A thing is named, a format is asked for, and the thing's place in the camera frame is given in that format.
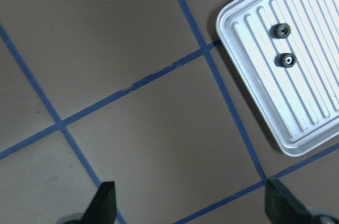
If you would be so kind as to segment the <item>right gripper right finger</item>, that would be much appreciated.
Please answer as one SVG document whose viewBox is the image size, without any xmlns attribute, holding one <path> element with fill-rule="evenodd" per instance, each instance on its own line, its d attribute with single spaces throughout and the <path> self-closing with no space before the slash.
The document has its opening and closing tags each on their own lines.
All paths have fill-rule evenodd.
<svg viewBox="0 0 339 224">
<path fill-rule="evenodd" d="M 310 223 L 311 213 L 276 178 L 265 183 L 265 213 L 271 223 Z"/>
</svg>

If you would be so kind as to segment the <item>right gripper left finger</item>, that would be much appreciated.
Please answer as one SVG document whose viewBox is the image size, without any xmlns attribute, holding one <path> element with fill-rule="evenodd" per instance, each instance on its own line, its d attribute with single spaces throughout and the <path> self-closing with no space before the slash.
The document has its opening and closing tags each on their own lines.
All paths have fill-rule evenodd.
<svg viewBox="0 0 339 224">
<path fill-rule="evenodd" d="M 117 203 L 114 181 L 102 182 L 83 215 L 83 223 L 114 223 Z"/>
</svg>

